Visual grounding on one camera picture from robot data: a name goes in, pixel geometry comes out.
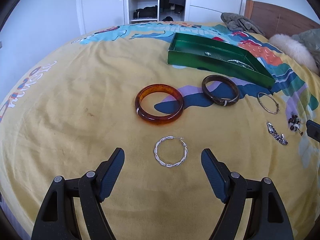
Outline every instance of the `orange translucent bangle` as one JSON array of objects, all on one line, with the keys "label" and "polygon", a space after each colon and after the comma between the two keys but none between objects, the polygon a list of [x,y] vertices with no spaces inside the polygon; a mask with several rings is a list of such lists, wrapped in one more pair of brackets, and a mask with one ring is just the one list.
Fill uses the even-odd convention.
[{"label": "orange translucent bangle", "polygon": [[[146,111],[142,109],[140,104],[143,98],[155,92],[164,92],[169,95],[172,95],[179,103],[178,109],[174,113],[166,116],[155,116],[155,115],[148,114]],[[182,95],[175,88],[168,85],[164,85],[164,84],[153,84],[143,88],[138,93],[135,100],[135,107],[136,107],[138,116],[140,116],[143,120],[151,122],[153,124],[163,124],[163,123],[172,122],[180,117],[184,109],[184,102],[183,102]]]}]

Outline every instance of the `door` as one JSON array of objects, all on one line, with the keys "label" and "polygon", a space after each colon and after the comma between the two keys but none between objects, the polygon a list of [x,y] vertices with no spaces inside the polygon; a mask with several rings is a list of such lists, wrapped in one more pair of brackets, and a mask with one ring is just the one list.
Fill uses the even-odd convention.
[{"label": "door", "polygon": [[124,24],[124,0],[82,0],[86,33]]}]

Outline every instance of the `gray blanket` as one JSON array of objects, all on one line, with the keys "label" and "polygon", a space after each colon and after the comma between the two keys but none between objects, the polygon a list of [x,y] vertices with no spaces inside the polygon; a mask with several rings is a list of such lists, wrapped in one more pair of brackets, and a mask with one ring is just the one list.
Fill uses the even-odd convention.
[{"label": "gray blanket", "polygon": [[293,35],[292,38],[304,44],[315,58],[317,67],[320,69],[320,29],[312,29]]},{"label": "gray blanket", "polygon": [[222,13],[221,20],[231,31],[246,31],[249,33],[257,33],[265,36],[264,32],[257,25],[255,25],[254,22],[240,14]]}]

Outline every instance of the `yellow bedsheet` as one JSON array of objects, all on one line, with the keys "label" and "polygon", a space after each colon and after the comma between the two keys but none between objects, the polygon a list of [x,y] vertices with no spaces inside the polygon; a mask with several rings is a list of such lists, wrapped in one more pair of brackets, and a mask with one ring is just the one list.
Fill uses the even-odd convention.
[{"label": "yellow bedsheet", "polygon": [[[223,204],[201,166],[205,148],[247,179],[270,177],[295,239],[306,236],[319,213],[319,143],[306,133],[290,131],[287,120],[291,112],[298,114],[303,132],[308,119],[320,123],[320,78],[268,47],[262,36],[215,25],[113,27],[65,44],[21,78],[0,105],[0,191],[27,233],[32,233],[55,176],[81,177],[121,147],[124,166],[102,203],[118,240],[209,238]],[[257,53],[277,76],[269,94],[280,112],[272,115],[259,105],[255,96],[264,88],[234,78],[242,94],[235,105],[206,105],[201,82],[212,72],[166,63],[174,32],[222,39]],[[137,116],[135,96],[153,83],[171,85],[184,96],[188,107],[175,122],[156,126]],[[275,107],[265,97],[262,101]],[[166,94],[154,94],[142,106],[152,114],[165,114],[169,104]],[[267,121],[284,133],[287,146],[268,133]],[[188,147],[186,161],[174,168],[161,166],[153,154],[155,143],[168,135],[183,137]],[[158,153],[175,163],[183,148],[178,140],[169,140]],[[246,229],[250,201],[246,203],[236,239],[242,239]],[[76,208],[83,239],[89,239],[79,200]]]}]

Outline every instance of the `white fur cushion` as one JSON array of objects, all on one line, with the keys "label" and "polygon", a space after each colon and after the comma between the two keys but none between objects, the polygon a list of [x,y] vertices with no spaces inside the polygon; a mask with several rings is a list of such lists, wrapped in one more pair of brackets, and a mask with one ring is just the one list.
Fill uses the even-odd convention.
[{"label": "white fur cushion", "polygon": [[288,35],[276,34],[270,38],[269,43],[283,51],[298,64],[305,65],[312,72],[319,75],[319,69],[316,66],[313,56],[300,42],[295,41]]}]

